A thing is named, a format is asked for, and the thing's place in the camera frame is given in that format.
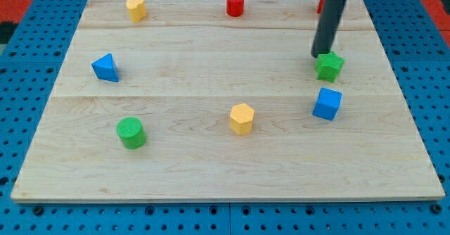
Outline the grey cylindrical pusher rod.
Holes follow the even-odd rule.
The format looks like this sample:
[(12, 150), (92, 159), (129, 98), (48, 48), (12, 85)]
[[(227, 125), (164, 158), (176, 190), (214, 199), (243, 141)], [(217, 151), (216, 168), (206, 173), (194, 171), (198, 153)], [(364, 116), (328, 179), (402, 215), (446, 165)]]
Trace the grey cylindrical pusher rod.
[(325, 0), (311, 47), (311, 55), (327, 54), (333, 45), (347, 0)]

